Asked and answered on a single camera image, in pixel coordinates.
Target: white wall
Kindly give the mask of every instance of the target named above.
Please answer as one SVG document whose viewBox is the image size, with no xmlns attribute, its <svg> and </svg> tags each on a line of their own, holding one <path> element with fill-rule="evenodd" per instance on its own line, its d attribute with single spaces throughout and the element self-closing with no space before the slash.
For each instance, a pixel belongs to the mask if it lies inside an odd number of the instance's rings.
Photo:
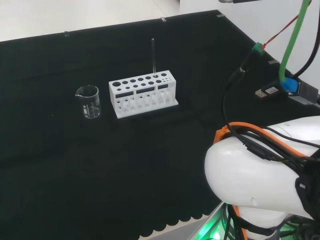
<svg viewBox="0 0 320 240">
<path fill-rule="evenodd" d="M 256 42 L 265 43 L 293 19 L 302 0 L 261 0 L 247 3 L 220 3 L 218 0 L 181 0 L 180 13 L 218 9 Z M 320 0 L 312 0 L 303 26 L 289 59 L 287 69 L 297 72 L 308 60 L 318 29 Z M 266 51 L 281 62 L 294 24 L 266 47 Z M 300 77 L 320 89 L 320 52 L 313 64 Z"/>
<path fill-rule="evenodd" d="M 0 0 L 0 42 L 175 14 L 176 0 Z"/>
</svg>

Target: black cloth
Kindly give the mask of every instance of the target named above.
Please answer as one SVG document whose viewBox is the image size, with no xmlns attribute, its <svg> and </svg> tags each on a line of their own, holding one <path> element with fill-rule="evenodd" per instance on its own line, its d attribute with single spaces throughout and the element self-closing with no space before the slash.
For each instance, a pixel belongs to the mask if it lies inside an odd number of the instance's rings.
<svg viewBox="0 0 320 240">
<path fill-rule="evenodd" d="M 208 215 L 220 200 L 204 159 L 225 124 L 221 93 L 254 42 L 220 12 L 0 43 L 0 239 L 136 240 Z M 108 82 L 170 70 L 179 105 L 117 119 Z M 267 126 L 318 115 L 255 91 L 279 65 L 267 54 L 226 101 L 230 121 Z M 99 88 L 101 116 L 75 99 Z"/>
</svg>

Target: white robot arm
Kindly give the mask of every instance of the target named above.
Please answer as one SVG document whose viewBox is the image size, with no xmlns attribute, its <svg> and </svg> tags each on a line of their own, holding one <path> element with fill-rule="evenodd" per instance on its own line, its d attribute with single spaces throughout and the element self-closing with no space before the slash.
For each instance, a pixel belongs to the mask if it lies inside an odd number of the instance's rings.
<svg viewBox="0 0 320 240">
<path fill-rule="evenodd" d="M 277 132 L 320 145 L 320 116 L 306 117 L 270 126 Z M 272 135 L 297 151 L 311 156 L 318 148 Z M 279 225 L 289 215 L 312 219 L 295 188 L 297 173 L 282 162 L 261 159 L 234 136 L 214 144 L 205 157 L 205 175 L 213 192 L 223 202 L 239 206 L 246 221 L 262 228 Z M 264 235 L 248 232 L 248 238 Z"/>
</svg>

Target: green light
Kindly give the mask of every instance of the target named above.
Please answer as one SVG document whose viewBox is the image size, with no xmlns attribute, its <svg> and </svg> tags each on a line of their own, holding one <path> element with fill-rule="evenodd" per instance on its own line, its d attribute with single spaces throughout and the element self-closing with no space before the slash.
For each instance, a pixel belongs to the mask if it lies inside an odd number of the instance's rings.
<svg viewBox="0 0 320 240">
<path fill-rule="evenodd" d="M 215 234 L 213 234 L 212 238 L 215 240 L 220 240 L 220 234 L 216 232 Z"/>
<path fill-rule="evenodd" d="M 196 235 L 195 240 L 201 240 L 207 234 L 207 232 L 212 228 L 213 225 L 214 225 L 214 222 L 209 222 L 208 224 L 206 224 L 200 230 L 200 232 Z"/>
</svg>

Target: glass beaker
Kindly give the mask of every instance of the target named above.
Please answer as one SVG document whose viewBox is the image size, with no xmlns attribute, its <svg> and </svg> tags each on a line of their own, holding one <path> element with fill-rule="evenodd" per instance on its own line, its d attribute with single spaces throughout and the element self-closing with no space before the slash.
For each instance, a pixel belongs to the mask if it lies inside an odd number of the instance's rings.
<svg viewBox="0 0 320 240">
<path fill-rule="evenodd" d="M 99 89 L 96 86 L 82 86 L 76 91 L 75 96 L 80 100 L 85 118 L 94 119 L 100 115 Z"/>
</svg>

